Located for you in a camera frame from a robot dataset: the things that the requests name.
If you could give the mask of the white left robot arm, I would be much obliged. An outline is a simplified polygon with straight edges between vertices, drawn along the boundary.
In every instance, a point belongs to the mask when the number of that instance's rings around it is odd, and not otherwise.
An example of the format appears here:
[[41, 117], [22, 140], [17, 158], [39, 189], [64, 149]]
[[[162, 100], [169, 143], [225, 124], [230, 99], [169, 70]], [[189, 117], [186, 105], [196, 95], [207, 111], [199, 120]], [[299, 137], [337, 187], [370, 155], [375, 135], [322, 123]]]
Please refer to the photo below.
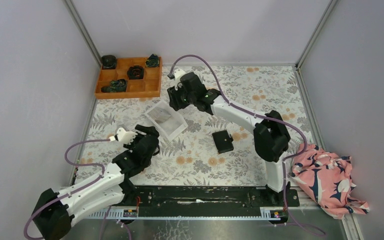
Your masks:
[[136, 187], [130, 181], [151, 164], [160, 151], [159, 132], [154, 126], [136, 125], [133, 131], [120, 127], [116, 134], [99, 143], [119, 142], [124, 151], [110, 163], [95, 164], [99, 171], [72, 186], [54, 191], [43, 191], [24, 226], [28, 240], [31, 223], [37, 227], [41, 240], [60, 240], [73, 226], [89, 215], [115, 204], [132, 204], [137, 196]]

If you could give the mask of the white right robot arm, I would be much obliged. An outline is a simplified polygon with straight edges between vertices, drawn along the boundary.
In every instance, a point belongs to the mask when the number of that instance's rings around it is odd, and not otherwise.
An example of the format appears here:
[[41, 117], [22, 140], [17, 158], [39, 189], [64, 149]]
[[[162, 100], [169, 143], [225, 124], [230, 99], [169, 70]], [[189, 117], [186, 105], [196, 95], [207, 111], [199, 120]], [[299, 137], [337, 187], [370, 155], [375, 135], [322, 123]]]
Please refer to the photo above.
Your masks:
[[284, 174], [281, 155], [289, 148], [290, 134], [281, 115], [272, 110], [259, 115], [230, 100], [219, 89], [206, 88], [194, 72], [177, 69], [168, 78], [175, 85], [167, 89], [169, 106], [175, 111], [194, 106], [199, 111], [224, 118], [243, 127], [253, 135], [254, 149], [265, 161], [267, 182], [267, 201], [273, 206], [281, 205], [287, 194], [284, 190]]

